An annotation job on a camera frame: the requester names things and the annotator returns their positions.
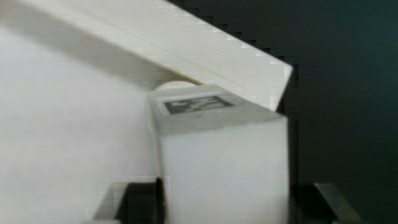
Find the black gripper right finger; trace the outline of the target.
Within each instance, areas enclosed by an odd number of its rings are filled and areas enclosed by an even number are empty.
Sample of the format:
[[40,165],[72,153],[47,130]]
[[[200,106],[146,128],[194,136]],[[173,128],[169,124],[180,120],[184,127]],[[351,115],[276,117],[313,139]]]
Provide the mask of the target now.
[[333,183],[296,185],[292,199],[294,224],[367,224]]

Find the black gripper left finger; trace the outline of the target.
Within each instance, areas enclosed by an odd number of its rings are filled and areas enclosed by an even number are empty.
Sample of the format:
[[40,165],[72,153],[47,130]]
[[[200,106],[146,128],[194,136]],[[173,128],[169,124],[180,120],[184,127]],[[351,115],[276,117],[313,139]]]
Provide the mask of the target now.
[[116,183],[88,224],[166,224],[164,183]]

